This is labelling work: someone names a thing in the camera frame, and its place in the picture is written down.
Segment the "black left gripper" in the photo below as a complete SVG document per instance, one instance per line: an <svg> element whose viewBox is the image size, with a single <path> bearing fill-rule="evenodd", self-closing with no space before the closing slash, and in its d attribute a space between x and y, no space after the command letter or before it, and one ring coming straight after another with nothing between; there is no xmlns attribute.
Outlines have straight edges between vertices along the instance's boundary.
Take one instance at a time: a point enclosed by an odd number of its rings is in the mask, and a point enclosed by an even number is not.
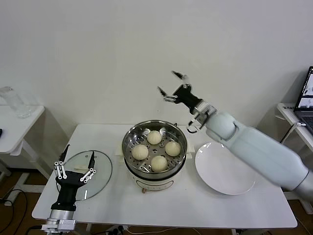
<svg viewBox="0 0 313 235"><path fill-rule="evenodd" d="M69 144L66 146L64 151L59 156L58 161L54 163L54 171L56 175L55 180L61 188L57 201L51 206L52 210L75 211L76 194L78 188L87 183L96 173L96 170L94 169L94 151L92 151L88 165L88 171L85 174L73 171L65 171L64 160L66 158L69 146Z"/></svg>

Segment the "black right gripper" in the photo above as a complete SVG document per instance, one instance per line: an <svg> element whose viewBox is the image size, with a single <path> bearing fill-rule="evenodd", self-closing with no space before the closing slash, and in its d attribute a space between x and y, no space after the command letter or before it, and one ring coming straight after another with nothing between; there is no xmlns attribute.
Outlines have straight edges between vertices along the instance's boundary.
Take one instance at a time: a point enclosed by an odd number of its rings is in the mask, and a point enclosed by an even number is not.
<svg viewBox="0 0 313 235"><path fill-rule="evenodd" d="M164 101L175 104L183 103L188 108L195 108L200 102L202 102L202 99L191 93L192 86L190 85L189 77L186 74L174 70L172 70L171 73L181 81L182 85L178 87L173 95L168 95L161 87L157 87Z"/></svg>

